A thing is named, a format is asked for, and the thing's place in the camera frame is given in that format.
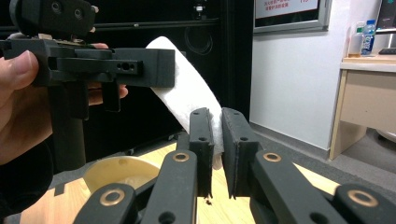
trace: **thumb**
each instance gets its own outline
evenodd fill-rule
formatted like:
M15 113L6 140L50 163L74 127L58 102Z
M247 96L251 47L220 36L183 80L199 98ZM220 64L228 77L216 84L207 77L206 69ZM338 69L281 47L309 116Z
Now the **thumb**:
M0 60L0 86L9 90L19 90L30 85L38 72L38 61L30 51L17 58Z

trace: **wooden desk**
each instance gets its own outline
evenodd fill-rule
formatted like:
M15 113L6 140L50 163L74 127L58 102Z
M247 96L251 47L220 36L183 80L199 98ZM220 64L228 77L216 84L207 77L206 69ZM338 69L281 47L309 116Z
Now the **wooden desk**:
M163 163L165 155L176 149L176 144L155 150L141 158L149 161ZM307 179L317 188L330 194L334 194L338 184L317 175L304 167L296 165ZM199 223L254 223L250 213L248 198L229 199L224 171L222 169L213 172L212 178L213 199L211 205L204 198L198 198ZM88 200L90 191L84 180L78 179L64 186L64 193L54 196L54 189L50 189L36 204L26 209L21 214L23 224L69 224L73 223L78 211Z
M342 61L330 159L359 141L367 127L396 133L395 55Z

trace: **white tissue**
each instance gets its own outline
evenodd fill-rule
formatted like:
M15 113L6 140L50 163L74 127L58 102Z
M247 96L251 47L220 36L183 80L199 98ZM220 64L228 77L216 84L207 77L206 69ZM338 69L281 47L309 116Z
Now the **white tissue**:
M215 142L213 168L222 166L224 151L221 129L221 106L213 92L195 68L187 61L176 46L166 37L158 37L147 46L148 49L174 49L176 52L176 73L174 88L151 88L168 107L181 126L190 131L190 113L202 107L209 109L213 138Z

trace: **water bottle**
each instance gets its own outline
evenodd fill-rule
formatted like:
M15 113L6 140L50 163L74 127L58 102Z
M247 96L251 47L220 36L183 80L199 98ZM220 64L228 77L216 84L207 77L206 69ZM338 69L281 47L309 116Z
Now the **water bottle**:
M365 22L359 21L356 24L355 33L350 37L349 49L347 51L348 58L359 58L361 56L361 45L363 43L363 27Z
M363 44L361 46L361 55L370 55L373 49L375 36L375 20L367 21L363 28Z

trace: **beige bowl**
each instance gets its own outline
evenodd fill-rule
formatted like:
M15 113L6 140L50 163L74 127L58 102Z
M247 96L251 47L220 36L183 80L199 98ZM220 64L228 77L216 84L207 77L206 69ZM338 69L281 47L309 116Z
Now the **beige bowl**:
M91 193L111 184L123 183L134 189L149 182L160 172L158 165L138 157L120 156L97 161L88 168L83 178Z

